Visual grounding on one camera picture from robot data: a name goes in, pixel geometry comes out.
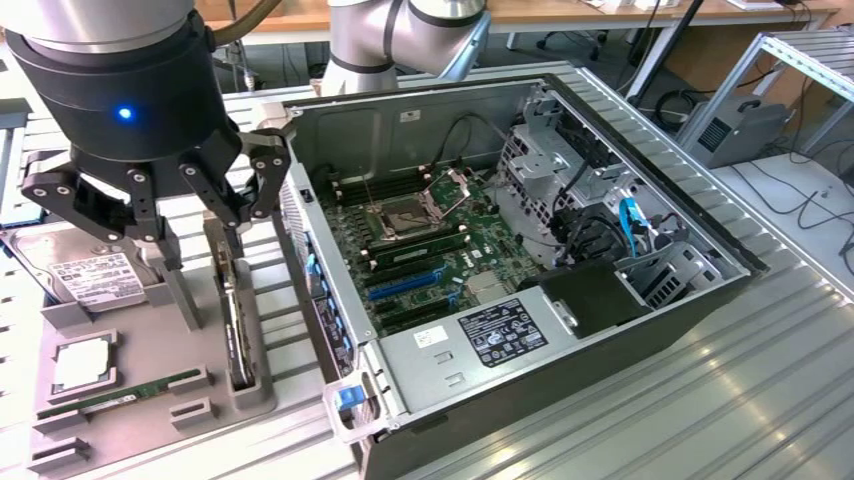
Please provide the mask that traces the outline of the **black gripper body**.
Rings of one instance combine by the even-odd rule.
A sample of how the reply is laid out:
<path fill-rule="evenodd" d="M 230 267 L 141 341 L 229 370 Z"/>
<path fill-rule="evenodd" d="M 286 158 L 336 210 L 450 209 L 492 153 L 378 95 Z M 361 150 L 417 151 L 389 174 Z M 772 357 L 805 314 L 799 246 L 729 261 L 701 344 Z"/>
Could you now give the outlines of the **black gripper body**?
<path fill-rule="evenodd" d="M 127 189 L 138 168 L 158 197 L 189 193 L 186 167 L 225 184 L 241 145 L 196 10 L 7 9 L 3 28 L 75 170 Z"/>

